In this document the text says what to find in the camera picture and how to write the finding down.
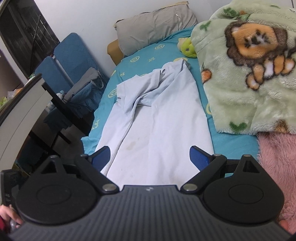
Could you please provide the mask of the person's left hand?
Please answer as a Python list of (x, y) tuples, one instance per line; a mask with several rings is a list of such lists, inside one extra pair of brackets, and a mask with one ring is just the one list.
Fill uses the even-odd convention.
[(12, 206), (1, 205), (1, 218), (3, 219), (6, 225), (10, 225), (10, 221), (13, 220), (19, 225), (23, 224), (23, 220), (16, 213), (16, 211), (12, 208)]

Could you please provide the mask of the person's right hand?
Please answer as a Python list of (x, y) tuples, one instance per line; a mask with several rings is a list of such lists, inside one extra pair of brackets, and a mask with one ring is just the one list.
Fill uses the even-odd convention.
[(288, 232), (288, 222), (286, 220), (280, 220), (278, 224)]

